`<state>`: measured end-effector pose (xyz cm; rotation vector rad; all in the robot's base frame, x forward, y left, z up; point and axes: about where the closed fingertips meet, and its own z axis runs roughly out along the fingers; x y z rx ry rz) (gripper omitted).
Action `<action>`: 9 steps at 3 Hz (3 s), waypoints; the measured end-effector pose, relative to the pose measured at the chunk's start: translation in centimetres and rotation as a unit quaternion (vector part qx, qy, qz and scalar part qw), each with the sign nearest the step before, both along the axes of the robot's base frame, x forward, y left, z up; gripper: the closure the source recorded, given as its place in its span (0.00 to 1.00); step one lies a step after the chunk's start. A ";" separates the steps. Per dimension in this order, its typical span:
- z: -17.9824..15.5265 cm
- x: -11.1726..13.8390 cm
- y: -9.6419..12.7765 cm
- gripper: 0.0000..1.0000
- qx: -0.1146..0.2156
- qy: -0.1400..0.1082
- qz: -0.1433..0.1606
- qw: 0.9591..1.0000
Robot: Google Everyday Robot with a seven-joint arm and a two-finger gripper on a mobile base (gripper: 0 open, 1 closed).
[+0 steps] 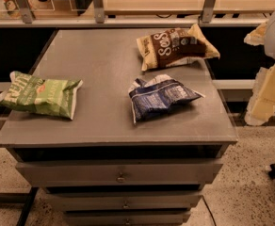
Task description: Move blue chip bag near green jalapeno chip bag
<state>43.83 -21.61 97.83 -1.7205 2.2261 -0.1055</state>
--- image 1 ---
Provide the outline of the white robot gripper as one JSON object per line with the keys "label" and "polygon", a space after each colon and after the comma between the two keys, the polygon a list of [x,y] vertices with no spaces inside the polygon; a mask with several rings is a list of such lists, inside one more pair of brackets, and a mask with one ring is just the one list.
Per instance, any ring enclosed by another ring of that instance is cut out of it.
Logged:
{"label": "white robot gripper", "polygon": [[[245,38],[248,45],[265,45],[265,54],[275,59],[275,11],[268,22],[258,25]],[[256,74],[252,96],[244,120],[247,125],[260,126],[275,114],[275,64],[261,67]]]}

